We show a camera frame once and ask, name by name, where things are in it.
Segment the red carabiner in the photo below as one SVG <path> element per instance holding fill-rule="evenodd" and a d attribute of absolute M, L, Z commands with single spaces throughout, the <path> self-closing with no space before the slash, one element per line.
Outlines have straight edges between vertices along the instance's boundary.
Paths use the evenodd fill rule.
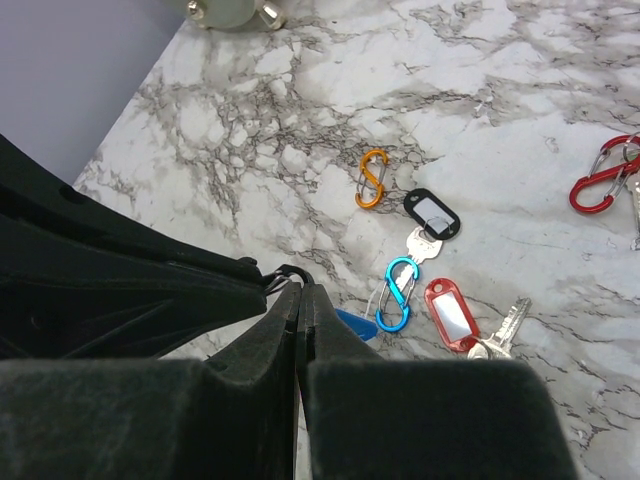
<path fill-rule="evenodd" d="M 611 155 L 616 147 L 622 148 L 622 160 L 617 165 L 600 170 L 602 163 Z M 600 149 L 589 173 L 579 178 L 569 193 L 570 205 L 581 214 L 598 214 L 611 207 L 626 184 L 626 181 L 639 172 L 639 133 L 620 135 L 607 141 Z M 602 182 L 610 181 L 609 189 L 602 200 L 594 205 L 583 205 L 579 195 L 583 190 Z"/>

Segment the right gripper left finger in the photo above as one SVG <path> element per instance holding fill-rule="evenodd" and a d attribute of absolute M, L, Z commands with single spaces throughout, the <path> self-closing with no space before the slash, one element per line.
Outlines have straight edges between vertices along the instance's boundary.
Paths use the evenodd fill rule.
<path fill-rule="evenodd" d="M 1 365 L 5 479 L 289 479 L 302 289 L 206 361 Z"/>

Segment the red key tag with key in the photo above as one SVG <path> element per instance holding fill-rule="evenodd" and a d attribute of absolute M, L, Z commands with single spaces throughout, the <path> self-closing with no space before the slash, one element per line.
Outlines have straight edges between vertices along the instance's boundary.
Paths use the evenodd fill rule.
<path fill-rule="evenodd" d="M 466 354 L 469 360 L 511 359 L 513 339 L 532 306 L 530 298 L 519 298 L 502 320 L 500 328 L 483 338 L 452 280 L 432 280 L 425 289 L 424 300 L 444 345 L 455 353 Z"/>

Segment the orange carabiner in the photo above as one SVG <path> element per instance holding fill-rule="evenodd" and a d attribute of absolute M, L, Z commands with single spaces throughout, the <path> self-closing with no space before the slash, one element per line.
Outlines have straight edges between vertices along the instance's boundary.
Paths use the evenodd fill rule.
<path fill-rule="evenodd" d="M 382 165 L 380 172 L 374 174 L 370 169 L 370 163 L 380 159 Z M 372 149 L 367 152 L 359 163 L 359 178 L 357 182 L 356 193 L 354 196 L 356 204 L 363 209 L 372 209 L 380 203 L 385 194 L 384 176 L 389 164 L 389 158 L 387 153 L 382 149 Z M 371 200 L 364 198 L 364 191 L 369 186 L 374 191 L 374 196 Z"/>

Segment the blue key tag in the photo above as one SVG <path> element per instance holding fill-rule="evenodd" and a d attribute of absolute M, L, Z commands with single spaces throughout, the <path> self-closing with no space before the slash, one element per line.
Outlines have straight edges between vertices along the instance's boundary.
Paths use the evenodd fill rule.
<path fill-rule="evenodd" d="M 367 342 L 376 337 L 378 327 L 374 322 L 341 309 L 335 310 L 337 316 L 348 326 L 361 340 Z"/>

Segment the green key tag with key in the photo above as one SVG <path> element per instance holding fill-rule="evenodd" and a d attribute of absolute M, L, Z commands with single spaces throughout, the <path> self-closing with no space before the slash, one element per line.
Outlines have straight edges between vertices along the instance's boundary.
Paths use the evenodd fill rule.
<path fill-rule="evenodd" d="M 629 139 L 625 141 L 622 147 L 622 156 L 627 163 L 639 162 L 639 132 L 633 133 Z M 632 195 L 633 211 L 635 221 L 635 238 L 631 243 L 630 248 L 634 251 L 639 250 L 639 236 L 640 236 L 640 196 L 639 196 L 639 171 L 629 174 L 626 178 L 626 188 Z"/>

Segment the black key tag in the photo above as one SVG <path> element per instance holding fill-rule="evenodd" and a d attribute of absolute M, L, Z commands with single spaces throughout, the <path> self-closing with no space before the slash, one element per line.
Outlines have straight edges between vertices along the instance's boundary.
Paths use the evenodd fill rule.
<path fill-rule="evenodd" d="M 411 190 L 404 198 L 405 212 L 416 222 L 406 240 L 408 256 L 416 263 L 436 258 L 445 241 L 461 229 L 459 216 L 425 188 Z"/>

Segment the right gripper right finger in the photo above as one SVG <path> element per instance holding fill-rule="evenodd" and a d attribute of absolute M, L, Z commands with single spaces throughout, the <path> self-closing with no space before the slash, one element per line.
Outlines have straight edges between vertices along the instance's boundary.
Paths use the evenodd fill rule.
<path fill-rule="evenodd" d="M 548 390 L 510 360 L 386 360 L 303 287 L 298 375 L 316 479 L 574 479 Z"/>

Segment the light blue carabiner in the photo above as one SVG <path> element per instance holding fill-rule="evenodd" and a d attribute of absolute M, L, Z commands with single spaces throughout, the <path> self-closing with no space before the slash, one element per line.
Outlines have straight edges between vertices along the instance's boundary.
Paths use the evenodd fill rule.
<path fill-rule="evenodd" d="M 405 265 L 404 270 L 408 270 L 409 272 L 409 280 L 407 283 L 409 291 L 407 293 L 404 293 L 404 288 L 400 286 L 399 280 L 394 277 L 394 271 L 399 265 Z M 411 315 L 411 308 L 409 305 L 410 296 L 419 277 L 419 266 L 410 257 L 397 257 L 389 263 L 384 275 L 383 290 L 380 294 L 378 307 L 375 311 L 376 324 L 380 329 L 388 333 L 397 333 L 405 328 Z M 389 296 L 394 298 L 394 301 L 402 313 L 402 318 L 396 325 L 387 323 L 384 318 L 386 303 Z"/>

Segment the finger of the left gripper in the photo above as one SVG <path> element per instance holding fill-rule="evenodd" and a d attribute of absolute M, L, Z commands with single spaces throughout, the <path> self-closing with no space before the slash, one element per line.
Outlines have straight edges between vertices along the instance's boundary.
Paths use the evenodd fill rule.
<path fill-rule="evenodd" d="M 177 241 L 76 191 L 1 138 L 1 212 L 84 245 L 261 284 L 256 264 Z"/>
<path fill-rule="evenodd" d="M 253 271 L 118 255 L 1 219 L 4 359 L 160 356 L 265 310 Z"/>

